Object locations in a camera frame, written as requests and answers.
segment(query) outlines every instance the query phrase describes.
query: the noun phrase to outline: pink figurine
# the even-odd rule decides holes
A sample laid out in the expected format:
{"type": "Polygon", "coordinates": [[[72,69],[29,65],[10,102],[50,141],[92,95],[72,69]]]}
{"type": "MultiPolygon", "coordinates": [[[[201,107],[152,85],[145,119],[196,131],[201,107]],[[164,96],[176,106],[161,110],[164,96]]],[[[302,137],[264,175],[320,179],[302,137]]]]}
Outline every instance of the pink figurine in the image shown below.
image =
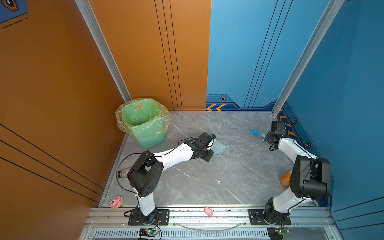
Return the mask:
{"type": "Polygon", "coordinates": [[[122,205],[122,197],[117,196],[109,202],[112,208],[118,208],[122,205]]]}
{"type": "Polygon", "coordinates": [[[212,211],[212,209],[210,209],[209,207],[206,207],[204,208],[204,212],[208,215],[208,216],[212,216],[214,213],[212,211]]]}

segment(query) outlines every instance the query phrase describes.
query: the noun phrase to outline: gray marble surface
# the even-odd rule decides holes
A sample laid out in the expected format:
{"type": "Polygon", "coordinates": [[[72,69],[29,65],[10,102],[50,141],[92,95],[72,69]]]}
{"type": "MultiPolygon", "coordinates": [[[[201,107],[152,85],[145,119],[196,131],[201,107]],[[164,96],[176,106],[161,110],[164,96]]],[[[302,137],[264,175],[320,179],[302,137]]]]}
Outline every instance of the gray marble surface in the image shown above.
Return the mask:
{"type": "MultiPolygon", "coordinates": [[[[281,194],[286,187],[280,177],[293,162],[280,150],[269,151],[262,133],[270,130],[273,116],[268,112],[171,112],[172,120],[166,140],[150,148],[161,152],[174,148],[178,140],[199,136],[203,131],[213,133],[216,139],[228,146],[210,162],[192,159],[179,163],[161,175],[154,191],[157,206],[180,204],[252,204],[264,206],[271,197],[281,194]],[[257,130],[256,136],[249,132],[257,130]]],[[[135,138],[130,135],[119,162],[128,154],[142,152],[135,138]]],[[[132,155],[120,169],[131,167],[138,155],[132,155]]],[[[127,179],[119,179],[122,186],[132,189],[127,179]]],[[[137,205],[134,194],[121,189],[114,177],[107,188],[103,204],[122,196],[123,206],[137,205]]]]}

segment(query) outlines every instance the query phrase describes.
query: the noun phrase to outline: yellow chevron arrow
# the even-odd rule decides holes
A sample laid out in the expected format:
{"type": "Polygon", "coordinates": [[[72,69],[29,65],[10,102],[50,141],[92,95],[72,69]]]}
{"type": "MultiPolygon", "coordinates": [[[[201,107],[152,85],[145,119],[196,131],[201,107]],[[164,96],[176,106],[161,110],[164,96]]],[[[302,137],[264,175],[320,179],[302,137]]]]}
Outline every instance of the yellow chevron arrow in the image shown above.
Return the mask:
{"type": "Polygon", "coordinates": [[[216,104],[212,104],[211,106],[209,106],[209,107],[207,108],[207,110],[208,110],[208,111],[212,111],[212,110],[211,110],[211,107],[213,107],[213,106],[215,106],[215,105],[216,105],[216,104]]]}
{"type": "Polygon", "coordinates": [[[222,108],[222,107],[224,107],[224,106],[225,106],[225,104],[223,104],[223,105],[221,105],[220,107],[216,108],[216,110],[217,110],[217,111],[221,111],[220,108],[222,108]]]}

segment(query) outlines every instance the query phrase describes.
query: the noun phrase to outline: orange triangle sticker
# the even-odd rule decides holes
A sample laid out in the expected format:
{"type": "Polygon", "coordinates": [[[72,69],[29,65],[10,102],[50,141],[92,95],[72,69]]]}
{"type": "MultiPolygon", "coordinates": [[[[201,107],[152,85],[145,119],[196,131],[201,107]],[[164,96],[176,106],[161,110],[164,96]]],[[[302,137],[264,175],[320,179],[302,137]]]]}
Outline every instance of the orange triangle sticker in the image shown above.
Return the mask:
{"type": "Polygon", "coordinates": [[[140,104],[138,104],[138,105],[136,106],[135,110],[138,110],[138,109],[143,108],[143,107],[144,107],[144,106],[141,106],[140,104]]]}

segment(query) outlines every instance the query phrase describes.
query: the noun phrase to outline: green trash can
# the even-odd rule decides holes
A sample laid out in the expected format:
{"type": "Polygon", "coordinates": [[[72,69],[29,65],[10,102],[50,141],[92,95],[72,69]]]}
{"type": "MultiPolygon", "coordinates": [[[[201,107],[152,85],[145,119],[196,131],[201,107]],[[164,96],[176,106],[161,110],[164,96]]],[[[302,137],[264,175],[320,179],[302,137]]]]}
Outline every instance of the green trash can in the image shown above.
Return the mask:
{"type": "Polygon", "coordinates": [[[137,98],[116,110],[119,129],[132,134],[143,148],[164,142],[170,124],[167,108],[152,98],[137,98]]]}

